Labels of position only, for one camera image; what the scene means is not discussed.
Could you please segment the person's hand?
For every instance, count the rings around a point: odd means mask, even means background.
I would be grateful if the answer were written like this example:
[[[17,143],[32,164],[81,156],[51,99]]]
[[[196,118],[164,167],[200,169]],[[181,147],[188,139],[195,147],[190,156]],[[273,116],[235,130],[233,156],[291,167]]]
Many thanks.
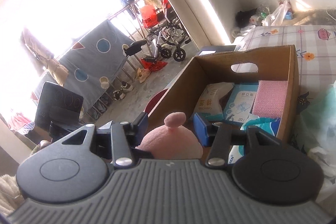
[[[40,151],[43,148],[46,148],[49,146],[51,143],[47,140],[42,140],[38,145],[37,145],[37,151]]]

